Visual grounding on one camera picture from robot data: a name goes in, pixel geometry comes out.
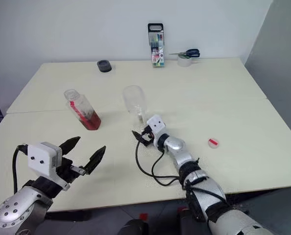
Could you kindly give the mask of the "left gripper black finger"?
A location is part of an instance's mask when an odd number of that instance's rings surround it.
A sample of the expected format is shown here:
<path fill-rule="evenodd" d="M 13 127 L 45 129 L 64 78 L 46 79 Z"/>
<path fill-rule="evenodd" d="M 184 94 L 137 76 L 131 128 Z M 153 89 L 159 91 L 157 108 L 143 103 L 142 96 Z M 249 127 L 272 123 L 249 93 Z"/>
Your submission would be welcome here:
<path fill-rule="evenodd" d="M 89 162 L 84 166 L 84 170 L 87 175 L 90 175 L 95 170 L 95 168 L 100 164 L 105 154 L 105 151 L 106 146 L 103 146 L 90 157 Z"/>
<path fill-rule="evenodd" d="M 73 137 L 59 145 L 59 147 L 62 150 L 62 155 L 67 155 L 76 146 L 80 138 L 81 138 L 80 136 Z"/>

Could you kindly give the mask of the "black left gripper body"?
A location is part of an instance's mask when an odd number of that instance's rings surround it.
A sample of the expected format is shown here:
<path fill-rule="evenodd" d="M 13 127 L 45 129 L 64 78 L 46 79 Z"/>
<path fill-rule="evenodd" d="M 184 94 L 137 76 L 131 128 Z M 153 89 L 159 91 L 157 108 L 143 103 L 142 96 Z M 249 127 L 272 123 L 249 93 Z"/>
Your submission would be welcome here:
<path fill-rule="evenodd" d="M 62 163 L 56 168 L 56 173 L 65 182 L 71 184 L 80 175 L 84 176 L 86 171 L 81 167 L 74 166 L 72 160 L 62 158 Z"/>

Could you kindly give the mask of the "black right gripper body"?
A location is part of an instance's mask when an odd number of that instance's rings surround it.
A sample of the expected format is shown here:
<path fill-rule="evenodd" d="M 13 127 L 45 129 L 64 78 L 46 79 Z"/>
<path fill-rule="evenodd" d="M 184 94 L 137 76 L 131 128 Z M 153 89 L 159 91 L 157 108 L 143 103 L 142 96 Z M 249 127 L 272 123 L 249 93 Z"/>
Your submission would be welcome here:
<path fill-rule="evenodd" d="M 154 141 L 154 135 L 152 129 L 149 125 L 147 125 L 144 130 L 141 132 L 139 137 L 139 142 L 143 144 L 145 147 L 152 144 Z"/>

